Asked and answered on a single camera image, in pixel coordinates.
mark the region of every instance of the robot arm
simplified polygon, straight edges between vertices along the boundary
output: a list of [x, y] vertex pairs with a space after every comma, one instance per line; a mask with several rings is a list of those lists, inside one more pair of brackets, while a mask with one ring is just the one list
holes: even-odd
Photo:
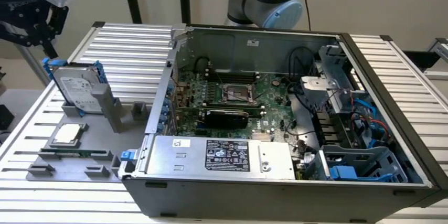
[[230, 0], [227, 25], [292, 29], [303, 12], [298, 0]]
[[72, 0], [0, 0], [0, 22], [26, 31], [14, 33], [0, 23], [0, 39], [22, 46], [44, 48], [46, 55], [56, 58], [58, 53], [51, 41], [62, 34]]

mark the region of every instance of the gray parts tray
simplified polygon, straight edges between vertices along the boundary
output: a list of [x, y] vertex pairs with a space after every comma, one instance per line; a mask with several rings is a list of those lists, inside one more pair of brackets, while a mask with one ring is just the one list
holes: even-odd
[[119, 156], [123, 151], [142, 147], [146, 131], [146, 121], [132, 119], [130, 106], [123, 107], [122, 122], [124, 130], [115, 133], [104, 115], [87, 114], [82, 118], [64, 115], [54, 136], [66, 124], [88, 125], [80, 134], [78, 147], [55, 146], [51, 137], [38, 153], [36, 162], [30, 166], [27, 180], [119, 183]]

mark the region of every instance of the power supply label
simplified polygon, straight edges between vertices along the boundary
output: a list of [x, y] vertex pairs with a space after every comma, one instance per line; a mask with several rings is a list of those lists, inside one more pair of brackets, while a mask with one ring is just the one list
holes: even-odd
[[207, 140], [206, 169], [250, 172], [248, 142]]

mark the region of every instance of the red cable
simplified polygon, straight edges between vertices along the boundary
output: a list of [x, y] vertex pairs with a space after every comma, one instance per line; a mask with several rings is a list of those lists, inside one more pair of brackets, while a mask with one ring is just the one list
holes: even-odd
[[387, 126], [386, 126], [386, 124], [384, 124], [382, 121], [375, 120], [375, 119], [371, 119], [371, 122], [378, 123], [378, 124], [383, 127], [387, 136], [391, 137], [391, 135], [390, 135], [390, 131], [387, 130]]

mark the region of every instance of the green circuit board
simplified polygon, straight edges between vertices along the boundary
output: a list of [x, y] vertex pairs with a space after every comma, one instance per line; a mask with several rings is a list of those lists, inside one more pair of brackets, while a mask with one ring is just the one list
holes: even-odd
[[[260, 79], [251, 84], [210, 82], [199, 74], [182, 73], [179, 83], [184, 88], [178, 93], [178, 135], [251, 139], [255, 133], [264, 133], [284, 141], [280, 122], [283, 120], [287, 125], [294, 119], [294, 114], [288, 106], [288, 82], [282, 81], [283, 77], [275, 74], [262, 74]], [[238, 95], [242, 95], [238, 90], [243, 92], [251, 90], [252, 102], [238, 99], [235, 97], [238, 95], [226, 95], [226, 90], [231, 89], [236, 90], [232, 94]], [[202, 113], [207, 109], [247, 112], [250, 114], [247, 128], [207, 129], [202, 121]]]

